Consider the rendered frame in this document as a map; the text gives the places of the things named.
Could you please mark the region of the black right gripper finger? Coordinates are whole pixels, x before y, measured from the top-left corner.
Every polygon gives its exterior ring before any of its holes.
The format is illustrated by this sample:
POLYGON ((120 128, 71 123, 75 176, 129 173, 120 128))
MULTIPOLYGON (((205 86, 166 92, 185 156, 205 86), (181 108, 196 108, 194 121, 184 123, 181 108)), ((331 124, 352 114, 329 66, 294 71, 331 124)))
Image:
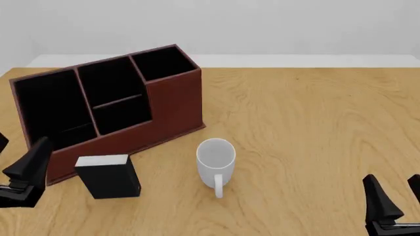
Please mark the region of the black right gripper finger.
POLYGON ((409 178, 408 184, 420 204, 420 174, 414 174, 409 178))
POLYGON ((393 226, 404 213, 390 200, 373 174, 363 178, 366 196, 365 222, 377 222, 382 226, 393 226))

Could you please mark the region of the red-brown desk caddy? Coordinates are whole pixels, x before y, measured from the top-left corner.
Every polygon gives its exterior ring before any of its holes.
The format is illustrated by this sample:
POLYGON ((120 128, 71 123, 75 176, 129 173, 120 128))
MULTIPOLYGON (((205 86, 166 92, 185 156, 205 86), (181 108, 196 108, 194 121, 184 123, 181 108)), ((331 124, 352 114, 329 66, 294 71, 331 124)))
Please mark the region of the red-brown desk caddy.
POLYGON ((26 145, 53 145, 48 185, 79 157, 133 154, 202 129, 201 68, 177 45, 9 81, 26 145))

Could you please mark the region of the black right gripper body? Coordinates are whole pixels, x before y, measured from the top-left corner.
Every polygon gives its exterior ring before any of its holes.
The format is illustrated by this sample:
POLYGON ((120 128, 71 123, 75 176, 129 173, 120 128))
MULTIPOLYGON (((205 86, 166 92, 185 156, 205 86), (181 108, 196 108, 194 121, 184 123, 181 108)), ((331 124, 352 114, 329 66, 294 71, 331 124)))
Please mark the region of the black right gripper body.
POLYGON ((420 236, 420 223, 381 225, 379 222, 366 222, 369 236, 420 236))

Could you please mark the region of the black book with white pages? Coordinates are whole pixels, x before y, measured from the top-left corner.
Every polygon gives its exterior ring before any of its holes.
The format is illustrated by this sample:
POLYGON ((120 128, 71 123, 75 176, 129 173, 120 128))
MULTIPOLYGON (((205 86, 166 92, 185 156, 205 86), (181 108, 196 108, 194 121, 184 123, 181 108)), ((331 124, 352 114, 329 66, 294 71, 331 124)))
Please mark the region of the black book with white pages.
POLYGON ((74 169, 94 199, 140 196, 141 184, 127 154, 79 157, 74 169))

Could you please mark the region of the white mug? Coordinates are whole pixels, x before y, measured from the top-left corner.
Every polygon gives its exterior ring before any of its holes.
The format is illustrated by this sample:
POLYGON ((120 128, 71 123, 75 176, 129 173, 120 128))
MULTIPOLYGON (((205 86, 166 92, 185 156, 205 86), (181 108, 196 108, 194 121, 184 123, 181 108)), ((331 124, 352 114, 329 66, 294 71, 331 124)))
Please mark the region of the white mug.
POLYGON ((230 181, 236 162, 236 150, 227 140, 211 138, 196 150, 196 163, 202 182, 223 198, 223 187, 230 181))

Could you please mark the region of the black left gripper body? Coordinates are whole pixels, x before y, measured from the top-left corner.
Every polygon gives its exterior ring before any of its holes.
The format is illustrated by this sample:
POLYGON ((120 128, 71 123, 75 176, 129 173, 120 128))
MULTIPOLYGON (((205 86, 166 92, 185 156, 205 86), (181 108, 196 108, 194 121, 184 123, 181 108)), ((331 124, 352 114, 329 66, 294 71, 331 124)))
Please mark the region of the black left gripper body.
POLYGON ((0 208, 34 208, 45 191, 44 182, 9 180, 0 184, 0 208))

